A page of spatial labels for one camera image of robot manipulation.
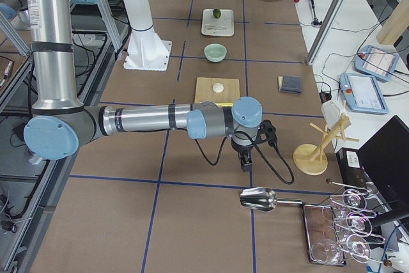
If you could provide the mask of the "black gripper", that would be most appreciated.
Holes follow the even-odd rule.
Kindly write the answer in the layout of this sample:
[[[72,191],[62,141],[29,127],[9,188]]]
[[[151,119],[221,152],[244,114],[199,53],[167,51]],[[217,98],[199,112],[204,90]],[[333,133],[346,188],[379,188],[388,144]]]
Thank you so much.
[[[242,171],[252,171],[251,151],[254,148],[252,142],[243,134],[233,136],[231,146],[240,155],[240,164]]]

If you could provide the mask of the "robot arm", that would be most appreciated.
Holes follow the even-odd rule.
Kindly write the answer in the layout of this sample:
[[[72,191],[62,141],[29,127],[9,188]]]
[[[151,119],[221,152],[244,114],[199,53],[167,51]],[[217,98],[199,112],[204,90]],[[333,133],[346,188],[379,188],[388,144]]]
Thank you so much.
[[[242,169],[251,169],[262,121],[261,104],[239,98],[231,107],[213,102],[112,108],[86,107],[77,96],[70,6],[74,0],[27,0],[37,82],[33,117],[24,128],[28,148],[49,160],[117,132],[185,129],[195,140],[231,138]]]

